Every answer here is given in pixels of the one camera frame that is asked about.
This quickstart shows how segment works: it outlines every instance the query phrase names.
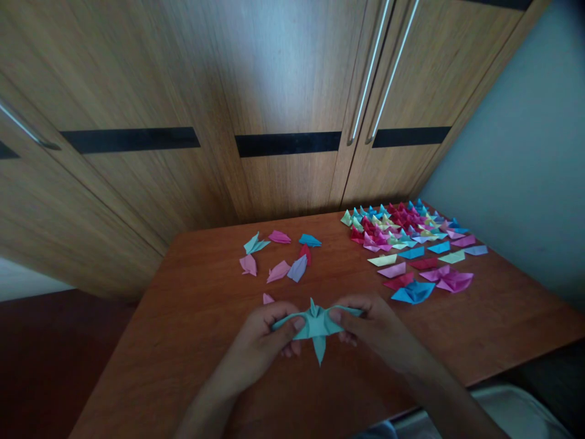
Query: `cabinet door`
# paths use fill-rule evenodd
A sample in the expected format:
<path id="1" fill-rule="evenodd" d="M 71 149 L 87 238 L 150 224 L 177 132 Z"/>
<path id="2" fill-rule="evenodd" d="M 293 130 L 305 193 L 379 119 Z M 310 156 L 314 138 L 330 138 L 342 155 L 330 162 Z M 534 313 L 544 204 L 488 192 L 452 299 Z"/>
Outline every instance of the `cabinet door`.
<path id="1" fill-rule="evenodd" d="M 259 220 L 337 209 L 392 1 L 230 0 L 207 21 Z"/>
<path id="2" fill-rule="evenodd" d="M 522 14 L 472 1 L 396 2 L 344 207 L 408 198 Z"/>
<path id="3" fill-rule="evenodd" d="M 254 218 L 205 4 L 8 0 L 0 10 L 0 69 L 58 131 L 45 136 L 82 154 L 165 246 Z"/>
<path id="4" fill-rule="evenodd" d="M 137 299 L 162 256 L 0 112 L 0 254 L 88 293 Z"/>

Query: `tabletop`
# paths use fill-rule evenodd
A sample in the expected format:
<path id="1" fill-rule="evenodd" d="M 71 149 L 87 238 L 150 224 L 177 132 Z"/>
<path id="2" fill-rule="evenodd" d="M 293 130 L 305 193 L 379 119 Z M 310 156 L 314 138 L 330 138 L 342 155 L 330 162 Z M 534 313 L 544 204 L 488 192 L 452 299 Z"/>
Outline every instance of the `tabletop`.
<path id="1" fill-rule="evenodd" d="M 367 261 L 375 255 L 349 239 L 341 217 L 326 213 L 179 235 L 71 438 L 170 437 L 246 316 L 262 305 L 263 293 L 301 310 L 310 298 L 327 308 L 355 292 L 375 291 L 389 299 L 394 291 L 382 285 L 387 279 L 377 273 L 380 268 Z M 271 243 L 254 253 L 258 277 L 243 276 L 238 261 L 245 256 L 243 244 L 258 231 L 260 239 L 268 239 L 274 229 L 292 243 Z M 312 265 L 303 278 L 298 284 L 287 277 L 267 284 L 269 269 L 298 259 L 302 234 L 323 243 L 311 249 Z M 454 268 L 474 273 L 466 291 L 435 288 L 421 304 L 389 304 L 464 384 L 585 337 L 582 315 L 493 250 L 467 255 Z M 426 282 L 418 270 L 407 271 Z M 300 358 L 277 357 L 240 396 L 226 436 L 346 437 L 415 406 L 398 378 L 363 344 L 354 348 L 328 337 L 319 367 L 311 341 L 305 340 Z"/>

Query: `dark floor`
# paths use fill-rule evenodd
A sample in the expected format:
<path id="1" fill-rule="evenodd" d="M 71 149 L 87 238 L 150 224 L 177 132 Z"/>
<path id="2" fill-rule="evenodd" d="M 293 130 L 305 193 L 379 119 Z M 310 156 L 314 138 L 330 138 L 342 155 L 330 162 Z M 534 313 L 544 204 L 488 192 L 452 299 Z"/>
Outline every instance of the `dark floor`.
<path id="1" fill-rule="evenodd" d="M 0 437 L 68 437 L 134 310 L 77 290 L 0 302 Z"/>
<path id="2" fill-rule="evenodd" d="M 66 438 L 134 310 L 77 290 L 0 302 L 0 437 Z M 585 437 L 585 340 L 498 378 Z"/>

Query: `door handle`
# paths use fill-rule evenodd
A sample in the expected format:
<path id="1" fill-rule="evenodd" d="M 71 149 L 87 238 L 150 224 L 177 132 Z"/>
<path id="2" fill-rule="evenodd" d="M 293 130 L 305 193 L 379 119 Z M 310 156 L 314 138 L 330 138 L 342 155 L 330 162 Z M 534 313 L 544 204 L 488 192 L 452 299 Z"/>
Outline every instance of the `door handle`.
<path id="1" fill-rule="evenodd" d="M 23 130 L 37 145 L 53 151 L 61 151 L 59 145 L 43 140 L 31 127 L 27 126 L 24 120 L 18 116 L 18 113 L 12 109 L 6 102 L 0 99 L 0 110 L 7 115 L 21 130 Z"/>
<path id="2" fill-rule="evenodd" d="M 388 80 L 388 86 L 386 86 L 386 92 L 384 93 L 384 99 L 382 100 L 382 105 L 378 111 L 378 116 L 375 118 L 376 123 L 374 124 L 374 129 L 372 130 L 372 135 L 368 136 L 366 139 L 366 145 L 372 143 L 374 137 L 376 137 L 376 133 L 378 132 L 378 125 L 380 124 L 380 118 L 382 117 L 382 112 L 384 111 L 384 106 L 386 105 L 386 100 L 388 99 L 388 92 L 390 91 L 390 87 L 392 87 L 392 81 L 394 80 L 394 75 L 396 74 L 396 69 L 398 68 L 398 63 L 400 62 L 400 57 L 402 56 L 402 49 L 404 49 L 404 44 L 406 43 L 406 39 L 408 38 L 408 32 L 410 32 L 410 25 L 413 23 L 414 16 L 416 14 L 416 9 L 419 6 L 419 0 L 416 0 L 414 3 L 413 11 L 410 14 L 410 19 L 408 20 L 408 25 L 406 26 L 406 31 L 404 32 L 404 38 L 402 38 L 402 42 L 400 44 L 400 50 L 398 51 L 398 55 L 396 57 L 396 62 L 394 63 L 394 67 L 392 69 L 392 74 L 390 75 L 390 80 Z"/>
<path id="3" fill-rule="evenodd" d="M 382 17 L 380 19 L 380 25 L 378 26 L 378 35 L 376 36 L 376 44 L 374 46 L 374 51 L 372 52 L 372 58 L 370 59 L 370 65 L 367 69 L 366 83 L 363 86 L 364 90 L 362 91 L 362 94 L 361 94 L 360 109 L 358 110 L 357 114 L 355 115 L 355 125 L 353 127 L 353 130 L 350 133 L 349 139 L 347 140 L 348 146 L 352 145 L 353 141 L 355 140 L 355 136 L 358 132 L 358 127 L 360 126 L 361 112 L 364 109 L 364 103 L 366 102 L 367 88 L 370 85 L 370 80 L 372 79 L 372 71 L 374 70 L 374 62 L 376 60 L 376 52 L 378 51 L 378 47 L 380 45 L 380 40 L 381 40 L 382 33 L 384 30 L 384 22 L 386 21 L 386 15 L 388 14 L 389 5 L 390 5 L 390 0 L 386 0 L 386 2 L 384 4 L 384 12 L 382 13 Z"/>

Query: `white wall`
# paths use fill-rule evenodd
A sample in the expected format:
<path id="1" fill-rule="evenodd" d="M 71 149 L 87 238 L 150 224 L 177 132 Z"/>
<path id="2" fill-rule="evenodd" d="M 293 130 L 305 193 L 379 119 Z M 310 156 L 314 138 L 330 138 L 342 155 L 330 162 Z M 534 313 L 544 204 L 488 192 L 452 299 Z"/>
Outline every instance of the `white wall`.
<path id="1" fill-rule="evenodd" d="M 554 0 L 421 198 L 585 310 L 585 21 Z"/>
<path id="2" fill-rule="evenodd" d="M 0 301 L 72 289 L 63 282 L 0 258 Z"/>

